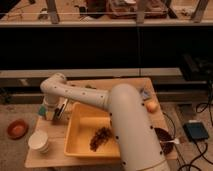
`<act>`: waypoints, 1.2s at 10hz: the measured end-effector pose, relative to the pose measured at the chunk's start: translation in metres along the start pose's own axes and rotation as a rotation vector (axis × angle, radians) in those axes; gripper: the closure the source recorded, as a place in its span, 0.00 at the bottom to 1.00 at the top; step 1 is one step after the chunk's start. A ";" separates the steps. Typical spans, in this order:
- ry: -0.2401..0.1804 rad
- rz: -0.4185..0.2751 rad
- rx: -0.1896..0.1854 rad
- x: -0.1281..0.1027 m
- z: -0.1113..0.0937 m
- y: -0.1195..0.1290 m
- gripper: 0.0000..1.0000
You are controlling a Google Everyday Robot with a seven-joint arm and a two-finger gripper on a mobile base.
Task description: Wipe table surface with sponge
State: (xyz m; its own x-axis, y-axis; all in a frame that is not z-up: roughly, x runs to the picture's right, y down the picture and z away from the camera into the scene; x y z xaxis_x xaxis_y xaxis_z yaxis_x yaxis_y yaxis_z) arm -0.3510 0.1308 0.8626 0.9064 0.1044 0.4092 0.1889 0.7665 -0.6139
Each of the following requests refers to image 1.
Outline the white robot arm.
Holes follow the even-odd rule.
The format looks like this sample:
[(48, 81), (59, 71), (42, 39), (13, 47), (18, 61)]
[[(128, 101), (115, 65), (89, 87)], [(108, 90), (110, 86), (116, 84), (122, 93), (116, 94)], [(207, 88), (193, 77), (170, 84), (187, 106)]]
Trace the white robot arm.
[(143, 99), (132, 85), (120, 83), (110, 90), (69, 86), (66, 77), (56, 73), (40, 88), (47, 110), (65, 97), (107, 111), (125, 171), (170, 171)]

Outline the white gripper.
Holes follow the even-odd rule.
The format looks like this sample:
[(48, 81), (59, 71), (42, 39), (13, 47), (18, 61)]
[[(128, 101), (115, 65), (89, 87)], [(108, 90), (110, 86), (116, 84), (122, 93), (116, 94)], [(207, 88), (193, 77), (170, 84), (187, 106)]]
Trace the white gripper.
[(60, 119), (67, 107), (68, 102), (69, 100), (65, 99), (65, 100), (60, 100), (56, 106), (45, 105), (45, 109), (46, 109), (45, 118), (48, 121)]

